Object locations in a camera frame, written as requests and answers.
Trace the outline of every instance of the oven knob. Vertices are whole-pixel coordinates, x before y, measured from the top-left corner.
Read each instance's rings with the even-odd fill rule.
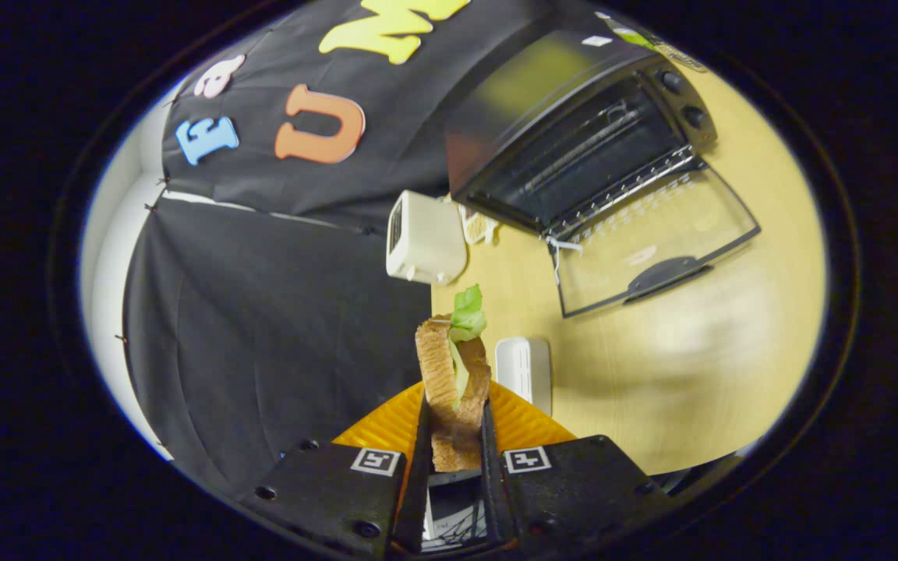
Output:
[[[681,74],[662,72],[660,73],[660,82],[663,84],[664,88],[669,89],[671,93],[681,95],[681,86],[684,85],[684,78],[681,78]]]
[[[684,120],[688,121],[688,124],[696,129],[701,129],[702,125],[705,124],[705,111],[698,109],[698,107],[685,107],[681,110],[681,114],[684,115]]]

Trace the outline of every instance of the string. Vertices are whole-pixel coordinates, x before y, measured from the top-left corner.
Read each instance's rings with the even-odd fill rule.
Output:
[[[553,278],[556,278],[557,287],[560,285],[560,248],[562,249],[577,249],[581,255],[584,255],[584,246],[580,244],[571,244],[571,242],[561,242],[559,239],[552,237],[552,235],[546,236],[546,245],[552,245],[557,249],[557,265],[553,267]]]

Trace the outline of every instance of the black cloth backdrop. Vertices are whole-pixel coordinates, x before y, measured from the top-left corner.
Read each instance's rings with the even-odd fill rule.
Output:
[[[162,199],[128,274],[129,372],[179,468],[236,497],[421,380],[429,302],[379,235]]]
[[[577,17],[587,16],[593,30],[610,35],[587,6],[577,7]],[[442,124],[448,106],[466,91],[471,69],[530,27],[576,19],[564,14],[569,7],[557,10],[541,0],[471,2],[433,22],[432,32],[418,35],[421,46],[411,58],[395,66],[386,55],[363,50],[320,53],[318,45],[331,28],[374,13],[349,0],[314,2],[210,57],[186,79],[164,128],[168,188],[264,212],[385,231],[390,206],[403,189],[448,192]],[[224,92],[214,99],[193,95],[203,72],[238,54],[246,54],[245,63]],[[346,160],[320,164],[274,156],[275,136],[285,122],[317,135],[338,130],[332,117],[311,111],[285,114],[290,90],[299,84],[362,107],[366,129]],[[182,155],[175,128],[221,116],[232,119],[240,145],[215,150],[192,166]]]

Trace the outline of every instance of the white wall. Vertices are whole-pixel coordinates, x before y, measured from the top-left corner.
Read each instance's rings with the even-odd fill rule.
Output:
[[[168,91],[128,132],[103,174],[82,239],[80,297],[90,347],[104,382],[120,408],[154,450],[171,454],[157,441],[131,387],[122,342],[122,308],[127,270],[140,229],[149,212],[143,207],[161,194],[161,133],[175,91]]]

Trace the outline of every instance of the bread slice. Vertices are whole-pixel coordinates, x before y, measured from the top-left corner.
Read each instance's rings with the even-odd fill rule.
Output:
[[[491,383],[491,367],[480,337],[456,344],[470,373],[463,398],[456,401],[456,372],[447,337],[449,315],[422,323],[414,335],[425,383],[425,398],[432,413],[432,458],[436,471],[480,469],[480,426]]]

